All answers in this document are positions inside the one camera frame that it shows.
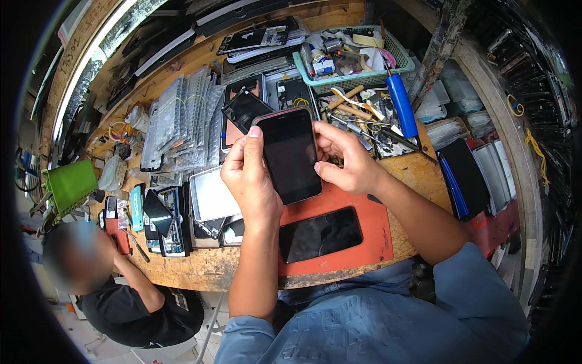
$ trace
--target screwdriver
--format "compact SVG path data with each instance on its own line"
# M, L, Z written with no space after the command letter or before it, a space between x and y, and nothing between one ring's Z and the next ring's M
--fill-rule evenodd
M365 131L363 131L362 128L360 128L359 126L355 125L354 123L351 123L351 122L348 122L348 121L345 121L345 120L342 120L342 119L338 118L337 116L335 116L334 114L332 114L331 111L329 111L327 113L327 117L328 117L328 119L332 119L332 120L335 120L337 122L340 122L340 123L344 124L345 126L347 126L348 129L350 129L356 135L367 136L370 139L375 140L378 143L382 143L378 139L374 138L370 134L368 134Z

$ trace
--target smartphone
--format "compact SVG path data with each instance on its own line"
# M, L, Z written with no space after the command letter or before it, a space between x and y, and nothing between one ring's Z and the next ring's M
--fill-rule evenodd
M321 178L313 169L317 149L309 109L296 107L259 116L253 125L262 129L263 157L283 205L320 194Z
M254 118L274 112L269 105L248 90L241 90L223 108L222 113L246 135Z
M285 263L339 252L363 240L356 209L352 206L279 228L279 251Z
M163 236L168 236L170 228L174 222L174 216L168 208L159 200L158 196L153 190L149 190L145 196L143 204L143 212L145 212L158 232Z

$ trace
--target black phone box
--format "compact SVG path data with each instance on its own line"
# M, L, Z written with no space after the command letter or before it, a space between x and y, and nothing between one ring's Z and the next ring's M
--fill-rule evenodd
M158 195L164 198L164 205L174 215L174 223L167 237L158 232L159 247L164 257L185 257L192 252L190 235L190 217L188 214L190 195L188 183L182 187L168 187L158 191ZM174 249L180 250L171 252L166 248L169 244Z

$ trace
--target blue cylinder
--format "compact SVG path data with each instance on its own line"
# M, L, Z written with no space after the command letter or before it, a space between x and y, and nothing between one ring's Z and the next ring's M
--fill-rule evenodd
M386 77L386 86L390 90L392 103L400 120L402 134L404 134L405 138L417 136L418 129L416 129L416 121L414 120L412 107L410 106L410 101L408 101L408 95L406 94L400 75Z

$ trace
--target phone screen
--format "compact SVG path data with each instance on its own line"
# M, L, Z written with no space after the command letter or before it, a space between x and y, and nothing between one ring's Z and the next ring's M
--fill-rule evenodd
M279 228L279 251L287 263L335 253L359 245L363 240L356 209L352 206Z
M321 193L321 178L313 165L317 162L311 114L294 109L257 121L262 129L264 158L275 190L284 205Z

